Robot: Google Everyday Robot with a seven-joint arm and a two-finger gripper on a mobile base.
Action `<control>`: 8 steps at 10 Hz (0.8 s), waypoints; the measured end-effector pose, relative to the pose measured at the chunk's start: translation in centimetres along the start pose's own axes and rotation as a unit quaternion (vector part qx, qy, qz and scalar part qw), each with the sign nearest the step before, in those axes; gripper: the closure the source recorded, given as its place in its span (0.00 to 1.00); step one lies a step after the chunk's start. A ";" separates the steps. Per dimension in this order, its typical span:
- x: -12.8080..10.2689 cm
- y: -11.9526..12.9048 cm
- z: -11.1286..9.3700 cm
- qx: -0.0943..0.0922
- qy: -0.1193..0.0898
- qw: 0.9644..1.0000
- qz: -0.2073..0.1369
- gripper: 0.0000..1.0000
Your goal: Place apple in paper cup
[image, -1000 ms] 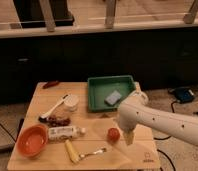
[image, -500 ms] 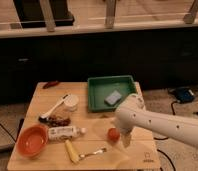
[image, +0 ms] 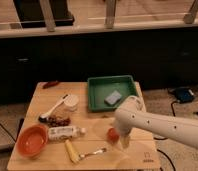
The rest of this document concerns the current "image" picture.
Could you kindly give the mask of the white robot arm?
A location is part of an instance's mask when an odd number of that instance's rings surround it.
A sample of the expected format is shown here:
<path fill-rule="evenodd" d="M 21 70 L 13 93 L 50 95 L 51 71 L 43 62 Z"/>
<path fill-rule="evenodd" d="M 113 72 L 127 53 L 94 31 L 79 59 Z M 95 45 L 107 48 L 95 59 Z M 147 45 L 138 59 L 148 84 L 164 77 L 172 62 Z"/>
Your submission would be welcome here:
<path fill-rule="evenodd" d="M 146 112 L 137 96 L 127 97 L 114 117 L 114 127 L 123 138 L 135 127 L 198 149 L 198 120 Z"/>

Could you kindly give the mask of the yellowish translucent gripper finger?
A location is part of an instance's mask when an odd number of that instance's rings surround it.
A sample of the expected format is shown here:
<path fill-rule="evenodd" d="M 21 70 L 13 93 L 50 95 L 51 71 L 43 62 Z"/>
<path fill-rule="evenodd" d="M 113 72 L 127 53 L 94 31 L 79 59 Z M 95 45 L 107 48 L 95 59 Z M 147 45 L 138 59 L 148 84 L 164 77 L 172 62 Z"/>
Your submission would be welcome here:
<path fill-rule="evenodd" d="M 130 143 L 130 136 L 121 136 L 120 142 L 124 149 L 128 148 Z"/>

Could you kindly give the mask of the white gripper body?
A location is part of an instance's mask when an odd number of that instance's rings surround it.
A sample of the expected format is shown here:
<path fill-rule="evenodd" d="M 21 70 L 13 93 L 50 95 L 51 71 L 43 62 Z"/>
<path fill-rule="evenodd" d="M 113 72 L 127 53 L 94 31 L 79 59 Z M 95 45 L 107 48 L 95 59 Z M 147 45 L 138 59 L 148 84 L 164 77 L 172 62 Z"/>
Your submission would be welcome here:
<path fill-rule="evenodd" d="M 113 126 L 120 137 L 127 137 L 133 128 L 130 118 L 116 118 Z"/>

